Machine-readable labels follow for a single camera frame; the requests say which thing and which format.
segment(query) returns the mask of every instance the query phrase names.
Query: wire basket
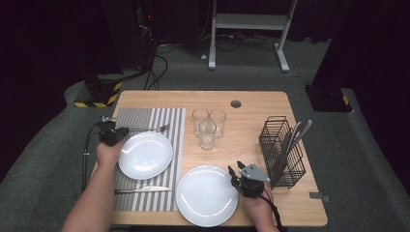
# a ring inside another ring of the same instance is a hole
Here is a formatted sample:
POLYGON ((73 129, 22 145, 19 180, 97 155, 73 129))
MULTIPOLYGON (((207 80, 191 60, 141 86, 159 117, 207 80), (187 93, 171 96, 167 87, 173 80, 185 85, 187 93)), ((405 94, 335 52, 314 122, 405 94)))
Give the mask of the wire basket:
POLYGON ((273 183, 275 171, 274 164, 281 153, 285 135, 293 131, 285 116, 270 116, 265 121, 265 125, 259 135, 259 143, 262 148, 263 158, 271 179, 271 187, 292 188, 305 175, 306 170, 302 162, 302 151, 299 143, 289 152, 287 165, 280 179, 276 184, 273 183))

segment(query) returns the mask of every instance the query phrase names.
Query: forearm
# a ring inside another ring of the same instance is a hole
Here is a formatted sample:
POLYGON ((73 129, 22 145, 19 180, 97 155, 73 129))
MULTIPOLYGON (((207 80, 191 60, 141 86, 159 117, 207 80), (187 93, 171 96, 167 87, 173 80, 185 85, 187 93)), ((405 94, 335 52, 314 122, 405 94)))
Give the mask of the forearm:
POLYGON ((257 232, 279 232, 271 218, 257 219, 253 223, 257 232))
POLYGON ((114 208, 113 168, 97 168, 70 211, 63 231, 108 231, 114 208))

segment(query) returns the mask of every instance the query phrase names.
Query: striped placemat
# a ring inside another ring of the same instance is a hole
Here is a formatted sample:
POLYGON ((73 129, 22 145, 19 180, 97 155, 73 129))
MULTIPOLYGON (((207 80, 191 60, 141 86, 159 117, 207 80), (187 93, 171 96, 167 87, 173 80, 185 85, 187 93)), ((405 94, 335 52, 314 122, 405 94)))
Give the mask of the striped placemat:
MULTIPOLYGON (((117 128, 156 128, 169 123, 169 129, 161 132, 171 142, 173 158, 168 167, 157 177, 138 181, 115 169, 116 189, 137 189, 144 186, 170 187, 172 191, 115 194, 115 211, 177 211, 175 190, 181 174, 182 150, 185 128, 185 108, 121 108, 117 128)), ((137 132, 130 132, 129 137, 137 132)))

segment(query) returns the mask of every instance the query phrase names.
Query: white metal frame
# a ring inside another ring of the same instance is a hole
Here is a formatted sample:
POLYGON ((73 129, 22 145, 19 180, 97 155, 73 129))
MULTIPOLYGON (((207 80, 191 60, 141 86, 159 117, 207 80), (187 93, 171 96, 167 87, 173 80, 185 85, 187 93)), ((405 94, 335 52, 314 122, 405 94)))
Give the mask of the white metal frame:
POLYGON ((283 54, 283 46, 289 31, 293 13, 298 0, 292 0, 287 15, 269 14, 217 14, 217 0, 214 0, 212 13, 212 37, 209 50, 209 69, 217 68, 216 31, 217 28, 231 29, 256 29, 281 31, 279 43, 275 43, 275 51, 278 55, 280 67, 284 73, 288 73, 289 66, 283 54))

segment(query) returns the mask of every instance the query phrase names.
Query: clear glass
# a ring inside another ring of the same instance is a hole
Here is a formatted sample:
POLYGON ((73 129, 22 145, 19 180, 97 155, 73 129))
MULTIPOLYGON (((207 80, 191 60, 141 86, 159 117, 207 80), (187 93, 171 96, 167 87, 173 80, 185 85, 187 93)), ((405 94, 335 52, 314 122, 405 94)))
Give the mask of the clear glass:
POLYGON ((209 118, 208 110, 204 108, 195 109, 192 113, 193 133, 199 135, 199 124, 209 118))
POLYGON ((211 150, 215 147, 215 134, 217 125, 210 119, 199 124, 199 144, 204 150, 211 150))
POLYGON ((223 128, 225 127, 226 114, 220 109, 213 110, 210 113, 210 118, 217 125, 216 138, 223 137, 223 128))

